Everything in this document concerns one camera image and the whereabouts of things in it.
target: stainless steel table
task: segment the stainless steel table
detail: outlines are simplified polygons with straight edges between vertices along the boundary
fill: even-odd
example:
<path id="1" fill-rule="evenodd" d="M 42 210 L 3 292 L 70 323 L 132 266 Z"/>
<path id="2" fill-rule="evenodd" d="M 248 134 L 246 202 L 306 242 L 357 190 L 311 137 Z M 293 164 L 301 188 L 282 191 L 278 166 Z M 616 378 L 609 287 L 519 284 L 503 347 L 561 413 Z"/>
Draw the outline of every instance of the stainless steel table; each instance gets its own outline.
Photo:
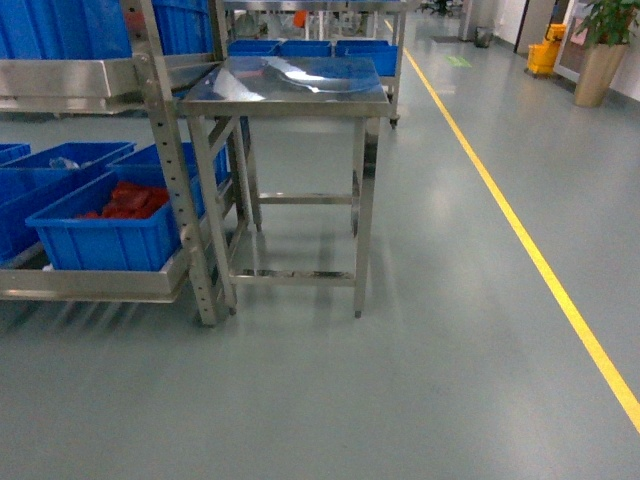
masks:
<path id="1" fill-rule="evenodd" d="M 225 301 L 236 308 L 236 284 L 332 285 L 354 287 L 354 309 L 360 317 L 365 300 L 369 241 L 380 117 L 389 115 L 390 105 L 373 63 L 367 58 L 279 58 L 231 57 L 203 78 L 180 102 L 188 118 L 202 190 L 211 226 L 211 237 Z M 237 172 L 243 188 L 237 201 L 247 205 L 261 230 L 261 204 L 351 205 L 356 239 L 354 272 L 301 272 L 243 270 L 231 266 L 232 251 L 222 227 L 221 201 L 215 188 L 209 155 L 219 149 L 240 116 L 351 117 L 356 122 L 352 191 L 343 195 L 284 194 L 258 192 L 253 154 L 239 148 Z M 211 132 L 204 118 L 219 118 Z M 236 230 L 232 245 L 242 234 Z"/>
<path id="2" fill-rule="evenodd" d="M 404 30 L 407 12 L 415 10 L 420 0 L 225 0 L 227 11 L 317 11 L 317 12 L 371 12 L 389 13 L 393 15 L 392 45 L 398 46 L 395 75 L 381 77 L 382 84 L 388 88 L 388 98 L 391 103 L 389 121 L 392 128 L 396 128 L 398 115 L 398 99 L 400 93 L 400 79 L 402 75 L 402 54 L 404 51 Z"/>

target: blue plastic crate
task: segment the blue plastic crate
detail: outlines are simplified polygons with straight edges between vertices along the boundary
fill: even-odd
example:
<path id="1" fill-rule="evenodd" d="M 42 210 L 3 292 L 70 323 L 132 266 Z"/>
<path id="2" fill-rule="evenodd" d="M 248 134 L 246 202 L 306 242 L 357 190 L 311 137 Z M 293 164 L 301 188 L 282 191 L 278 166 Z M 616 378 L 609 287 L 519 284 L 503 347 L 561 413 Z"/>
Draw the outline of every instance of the blue plastic crate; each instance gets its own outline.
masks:
<path id="1" fill-rule="evenodd" d="M 31 153 L 28 143 L 0 143 L 0 165 Z"/>
<path id="2" fill-rule="evenodd" d="M 25 219 L 77 188 L 66 170 L 0 169 L 0 261 L 9 260 L 38 241 Z"/>
<path id="3" fill-rule="evenodd" d="M 207 0 L 153 0 L 166 55 L 211 50 Z M 131 56 L 119 0 L 3 0 L 0 58 Z"/>
<path id="4" fill-rule="evenodd" d="M 182 144 L 182 150 L 184 151 L 184 159 L 187 164 L 187 170 L 189 171 L 189 175 L 193 177 L 198 174 L 198 169 L 196 166 L 196 156 L 193 151 L 193 145 L 189 142 L 184 142 Z M 129 155 L 125 155 L 124 157 L 112 162 L 107 166 L 109 169 L 113 169 L 114 167 L 123 168 L 123 169 L 137 169 L 137 168 L 145 168 L 145 167 L 159 167 L 160 166 L 160 157 L 158 155 L 158 149 L 155 145 L 149 145 L 148 147 L 143 148 L 142 150 L 138 150 L 137 152 L 131 153 Z M 227 167 L 227 147 L 226 145 L 222 147 L 220 153 L 216 156 L 215 159 L 215 174 L 216 174 L 216 184 L 220 185 L 229 177 L 229 169 Z"/>
<path id="5" fill-rule="evenodd" d="M 336 56 L 371 58 L 378 75 L 392 77 L 396 74 L 398 47 L 385 40 L 338 41 Z"/>
<path id="6" fill-rule="evenodd" d="M 279 51 L 279 40 L 236 40 L 228 47 L 231 57 L 271 57 Z"/>
<path id="7" fill-rule="evenodd" d="M 164 187 L 159 168 L 107 173 L 27 219 L 56 270 L 158 271 L 180 245 L 169 203 L 144 220 L 76 219 L 101 210 L 119 180 Z M 199 188 L 194 177 L 192 189 Z"/>
<path id="8" fill-rule="evenodd" d="M 153 0 L 153 7 L 165 55 L 213 50 L 207 0 Z"/>
<path id="9" fill-rule="evenodd" d="M 109 163 L 133 152 L 131 142 L 68 142 L 42 152 L 0 165 L 1 168 L 52 168 L 51 161 L 59 158 L 80 165 L 76 170 L 86 183 L 106 172 Z"/>
<path id="10" fill-rule="evenodd" d="M 190 143 L 183 143 L 182 148 L 184 150 L 185 162 L 187 164 L 187 171 L 189 172 L 189 178 L 193 179 L 198 175 L 198 168 L 196 166 L 196 158 L 193 151 L 193 146 Z M 158 149 L 155 145 L 149 145 L 142 150 L 138 150 L 130 155 L 126 155 L 115 162 L 107 165 L 107 170 L 117 172 L 122 175 L 144 175 L 144 172 L 152 171 L 153 175 L 157 175 L 160 172 L 162 175 L 162 167 L 160 166 L 160 157 L 158 156 Z M 193 185 L 193 202 L 196 207 L 196 214 L 201 217 L 204 214 L 204 199 L 202 198 L 202 191 L 200 189 L 200 182 Z"/>
<path id="11" fill-rule="evenodd" d="M 287 40 L 280 46 L 283 57 L 330 57 L 331 42 L 324 40 Z"/>
<path id="12" fill-rule="evenodd" d="M 349 47 L 388 47 L 387 40 L 338 40 L 336 42 L 336 57 L 344 57 Z"/>

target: stainless steel frame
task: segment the stainless steel frame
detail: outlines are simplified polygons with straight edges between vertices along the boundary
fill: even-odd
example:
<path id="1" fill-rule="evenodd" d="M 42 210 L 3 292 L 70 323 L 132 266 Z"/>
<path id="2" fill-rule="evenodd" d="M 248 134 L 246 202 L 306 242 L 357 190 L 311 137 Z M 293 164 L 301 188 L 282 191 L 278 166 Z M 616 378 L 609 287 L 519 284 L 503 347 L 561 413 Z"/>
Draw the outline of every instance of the stainless steel frame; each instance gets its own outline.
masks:
<path id="1" fill-rule="evenodd" d="M 211 21 L 224 21 L 221 0 L 211 0 Z M 212 54 L 163 56 L 150 0 L 120 0 L 129 31 L 133 57 L 91 61 L 0 60 L 0 111 L 111 114 L 145 108 L 160 153 L 161 165 L 180 227 L 182 248 L 159 272 L 42 271 L 46 256 L 36 245 L 0 266 L 0 299 L 173 302 L 190 279 L 204 325 L 217 323 L 220 288 L 211 274 L 215 256 L 209 248 L 207 217 L 197 218 L 191 199 L 173 90 L 191 87 L 222 60 L 226 53 L 224 29 L 214 26 Z M 218 133 L 227 134 L 224 125 Z M 222 143 L 213 139 L 215 149 Z M 234 148 L 231 163 L 236 165 Z M 236 182 L 213 190 L 220 215 L 239 198 Z M 203 189 L 210 190 L 210 185 Z M 246 205 L 236 206 L 241 224 Z M 231 251 L 237 245 L 232 241 Z"/>
<path id="2" fill-rule="evenodd" d="M 381 77 L 382 84 L 388 88 L 391 103 L 389 121 L 392 128 L 398 125 L 398 100 L 400 94 L 400 78 L 402 75 L 402 56 L 404 51 L 405 25 L 407 12 L 415 10 L 420 0 L 392 1 L 332 1 L 332 0 L 226 0 L 224 8 L 228 11 L 294 11 L 307 10 L 318 12 L 373 12 L 393 14 L 392 44 L 398 46 L 396 74 L 393 77 Z"/>
<path id="3" fill-rule="evenodd" d="M 321 77 L 323 68 L 327 71 L 360 72 L 358 80 L 362 84 L 352 87 L 341 79 Z M 301 78 L 301 83 L 292 82 Z M 303 85 L 304 81 L 315 82 Z M 189 132 L 193 142 L 198 170 L 203 183 L 213 178 L 210 158 L 210 133 L 207 132 L 204 117 L 228 115 L 280 115 L 308 116 L 324 115 L 351 117 L 356 122 L 352 193 L 349 195 L 329 194 L 259 194 L 253 156 L 239 155 L 238 163 L 232 166 L 241 186 L 242 198 L 236 204 L 251 203 L 256 227 L 260 230 L 261 204 L 334 204 L 351 205 L 353 231 L 356 240 L 354 272 L 302 272 L 272 270 L 234 271 L 231 263 L 233 252 L 227 248 L 225 231 L 220 215 L 220 198 L 213 188 L 204 189 L 203 195 L 210 220 L 211 239 L 215 247 L 216 261 L 220 272 L 222 290 L 227 306 L 235 311 L 237 297 L 235 285 L 317 285 L 354 287 L 354 310 L 359 318 L 365 301 L 371 222 L 373 215 L 373 195 L 378 150 L 380 117 L 388 114 L 389 104 L 368 59 L 275 59 L 261 60 L 230 58 L 195 86 L 180 102 L 180 110 L 187 115 Z M 237 117 L 225 122 L 238 121 Z M 239 238 L 245 224 L 241 223 L 234 238 Z"/>

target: gray epoxy floor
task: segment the gray epoxy floor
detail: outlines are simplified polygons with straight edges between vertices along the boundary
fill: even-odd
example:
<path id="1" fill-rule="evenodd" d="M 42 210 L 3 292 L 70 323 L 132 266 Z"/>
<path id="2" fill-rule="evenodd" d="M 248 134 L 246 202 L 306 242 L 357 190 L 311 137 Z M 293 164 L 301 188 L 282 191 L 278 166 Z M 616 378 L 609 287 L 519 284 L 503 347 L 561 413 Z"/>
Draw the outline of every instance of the gray epoxy floor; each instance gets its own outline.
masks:
<path id="1" fill-rule="evenodd" d="M 429 40 L 455 28 L 412 15 L 407 47 L 638 395 L 638 111 L 578 109 L 498 45 Z M 188 289 L 165 306 L 2 303 L 0 477 L 637 479 L 638 432 L 408 62 L 402 88 L 361 320 L 338 289 L 242 288 L 213 331 Z M 146 145 L 146 127 L 2 122 L 0 140 Z M 253 128 L 264 191 L 348 191 L 347 124 Z M 239 263 L 348 267 L 341 208 L 265 208 Z"/>

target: metal shelving rack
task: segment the metal shelving rack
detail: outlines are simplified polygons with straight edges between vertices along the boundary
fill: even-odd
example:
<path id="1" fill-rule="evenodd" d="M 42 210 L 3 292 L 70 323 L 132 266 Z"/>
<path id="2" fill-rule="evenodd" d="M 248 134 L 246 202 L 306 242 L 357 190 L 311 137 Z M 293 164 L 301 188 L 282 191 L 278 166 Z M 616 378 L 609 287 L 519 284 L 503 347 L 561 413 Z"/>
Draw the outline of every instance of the metal shelving rack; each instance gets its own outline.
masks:
<path id="1" fill-rule="evenodd" d="M 0 299 L 170 303 L 188 278 L 202 324 L 213 326 L 219 319 L 215 307 L 220 288 L 212 280 L 215 260 L 210 248 L 211 230 L 207 216 L 197 217 L 191 198 L 172 92 L 195 84 L 216 61 L 224 59 L 226 26 L 222 2 L 209 0 L 214 32 L 212 53 L 166 57 L 151 0 L 120 0 L 120 5 L 132 58 L 0 60 L 0 112 L 115 114 L 145 109 L 180 228 L 182 248 L 159 272 L 42 271 L 46 257 L 42 247 L 36 245 L 0 266 Z M 239 130 L 230 136 L 232 164 L 236 154 L 243 153 L 239 150 L 243 149 L 239 137 Z M 223 215 L 235 199 L 243 198 L 235 180 L 232 177 L 220 187 Z M 243 203 L 235 202 L 241 221 L 246 211 Z"/>
<path id="2" fill-rule="evenodd" d="M 398 125 L 398 97 L 402 74 L 402 53 L 404 48 L 404 30 L 407 12 L 420 6 L 421 0 L 225 0 L 224 8 L 228 11 L 294 11 L 307 10 L 317 12 L 359 12 L 383 13 L 393 15 L 393 32 L 391 43 L 398 46 L 396 72 L 393 77 L 380 77 L 382 85 L 387 87 L 387 97 L 391 103 L 389 121 L 395 128 Z"/>

